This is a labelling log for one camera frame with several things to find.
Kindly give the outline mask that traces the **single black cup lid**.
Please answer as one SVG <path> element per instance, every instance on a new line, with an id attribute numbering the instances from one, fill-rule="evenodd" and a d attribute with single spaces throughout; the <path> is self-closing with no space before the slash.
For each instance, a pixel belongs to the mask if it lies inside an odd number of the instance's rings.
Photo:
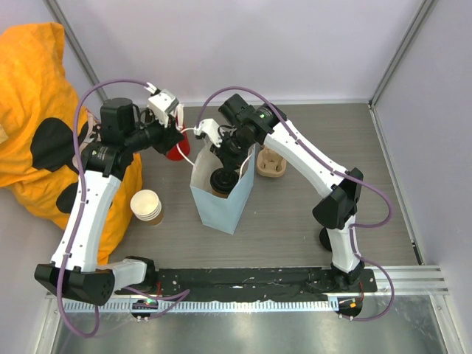
<path id="1" fill-rule="evenodd" d="M 238 183 L 238 174 L 234 170 L 218 168 L 212 172 L 209 182 L 212 190 L 231 192 Z"/>

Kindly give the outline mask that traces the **single brown paper cup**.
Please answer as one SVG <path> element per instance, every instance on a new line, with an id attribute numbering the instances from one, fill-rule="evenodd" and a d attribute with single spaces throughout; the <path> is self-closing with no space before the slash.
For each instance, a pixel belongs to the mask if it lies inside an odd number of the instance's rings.
<path id="1" fill-rule="evenodd" d="M 230 191 L 220 191 L 220 190 L 215 190 L 215 189 L 212 190 L 212 194 L 218 198 L 226 199 L 229 197 L 230 193 L 231 193 Z"/>

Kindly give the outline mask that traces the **light blue paper bag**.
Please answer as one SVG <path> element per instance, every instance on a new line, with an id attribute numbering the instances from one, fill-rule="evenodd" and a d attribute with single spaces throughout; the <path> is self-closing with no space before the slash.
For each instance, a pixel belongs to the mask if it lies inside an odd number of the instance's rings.
<path id="1" fill-rule="evenodd" d="M 223 165 L 210 151 L 213 144 L 207 138 L 205 139 L 206 143 L 196 160 L 193 162 L 188 160 L 192 165 L 190 189 L 202 224 L 232 235 L 235 233 L 254 184 L 255 148 L 249 149 L 243 165 L 236 169 L 238 183 L 229 197 L 218 198 L 212 194 L 209 180 L 212 172 Z"/>

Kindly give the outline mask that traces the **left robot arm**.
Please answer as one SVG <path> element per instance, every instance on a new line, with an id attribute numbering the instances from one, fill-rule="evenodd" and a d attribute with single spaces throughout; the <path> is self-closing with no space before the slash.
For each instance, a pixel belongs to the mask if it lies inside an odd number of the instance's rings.
<path id="1" fill-rule="evenodd" d="M 103 227 L 114 196 L 133 155 L 154 148 L 165 155 L 184 136 L 176 124 L 181 104 L 161 92 L 148 99 L 145 116 L 127 98 L 106 101 L 100 109 L 98 137 L 82 152 L 85 170 L 79 180 L 66 230 L 50 263 L 37 265 L 34 278 L 55 296 L 103 306 L 113 292 L 132 285 L 149 294 L 157 284 L 150 271 L 153 262 L 127 257 L 103 267 L 97 253 Z"/>

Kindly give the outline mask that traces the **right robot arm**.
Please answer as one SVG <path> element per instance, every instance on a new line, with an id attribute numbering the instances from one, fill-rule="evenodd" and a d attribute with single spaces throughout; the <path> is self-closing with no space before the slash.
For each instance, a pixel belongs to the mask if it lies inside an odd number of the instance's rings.
<path id="1" fill-rule="evenodd" d="M 295 129 L 279 108 L 265 103 L 259 108 L 249 105 L 239 94 L 232 95 L 218 109 L 232 127 L 211 151 L 222 163 L 212 173 L 210 185 L 220 194 L 229 194 L 237 183 L 237 169 L 250 148 L 263 145 L 281 155 L 315 188 L 321 201 L 312 214 L 322 225 L 320 240 L 332 252 L 331 277 L 341 291 L 350 291 L 360 281 L 364 262 L 352 250 L 348 227 L 355 222 L 363 179 L 362 172 L 331 162 Z"/>

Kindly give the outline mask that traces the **red cup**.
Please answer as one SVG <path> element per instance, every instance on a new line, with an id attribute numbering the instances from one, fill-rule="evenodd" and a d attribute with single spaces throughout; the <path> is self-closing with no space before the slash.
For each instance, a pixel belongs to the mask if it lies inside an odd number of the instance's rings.
<path id="1" fill-rule="evenodd" d="M 170 161 L 181 161 L 184 157 L 188 157 L 191 151 L 190 142 L 187 134 L 184 134 L 184 139 L 173 147 L 166 155 Z"/>

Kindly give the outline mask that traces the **brown cup carrier stack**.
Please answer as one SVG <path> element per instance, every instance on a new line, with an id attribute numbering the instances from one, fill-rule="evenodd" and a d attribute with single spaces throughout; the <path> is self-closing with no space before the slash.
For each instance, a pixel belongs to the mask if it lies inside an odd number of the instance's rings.
<path id="1" fill-rule="evenodd" d="M 280 154 L 263 145 L 257 155 L 256 170 L 268 178 L 279 178 L 285 174 L 287 161 Z"/>

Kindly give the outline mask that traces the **paper cup stack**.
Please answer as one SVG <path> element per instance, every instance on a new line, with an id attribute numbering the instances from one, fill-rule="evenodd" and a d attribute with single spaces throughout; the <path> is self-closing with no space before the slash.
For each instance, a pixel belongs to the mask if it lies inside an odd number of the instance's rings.
<path id="1" fill-rule="evenodd" d="M 131 199 L 133 214 L 151 226 L 159 225 L 164 217 L 164 209 L 159 196 L 152 190 L 140 190 Z"/>

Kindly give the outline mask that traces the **orange cartoon cloth bag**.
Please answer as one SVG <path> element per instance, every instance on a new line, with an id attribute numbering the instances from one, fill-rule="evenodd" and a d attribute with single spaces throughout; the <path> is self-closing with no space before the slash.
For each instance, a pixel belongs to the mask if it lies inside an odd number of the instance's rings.
<path id="1" fill-rule="evenodd" d="M 63 66 L 64 28 L 23 24 L 1 34 L 1 186 L 31 214 L 65 229 L 78 186 L 79 97 Z"/>

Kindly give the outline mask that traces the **black lid stack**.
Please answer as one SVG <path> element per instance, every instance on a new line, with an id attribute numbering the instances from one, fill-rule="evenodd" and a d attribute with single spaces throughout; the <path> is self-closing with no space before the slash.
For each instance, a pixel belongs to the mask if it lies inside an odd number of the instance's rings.
<path id="1" fill-rule="evenodd" d="M 319 232 L 319 242 L 325 250 L 332 251 L 329 235 L 325 227 Z"/>

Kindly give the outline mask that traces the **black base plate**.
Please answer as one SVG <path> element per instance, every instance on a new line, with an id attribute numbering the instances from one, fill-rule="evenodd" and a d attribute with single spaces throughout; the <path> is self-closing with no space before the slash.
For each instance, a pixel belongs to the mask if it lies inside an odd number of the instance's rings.
<path id="1" fill-rule="evenodd" d="M 360 279 L 348 285 L 328 268 L 160 268 L 149 286 L 140 291 L 163 296 L 189 290 L 194 302 L 302 302 L 326 299 L 328 294 L 375 293 L 373 270 L 365 268 Z"/>

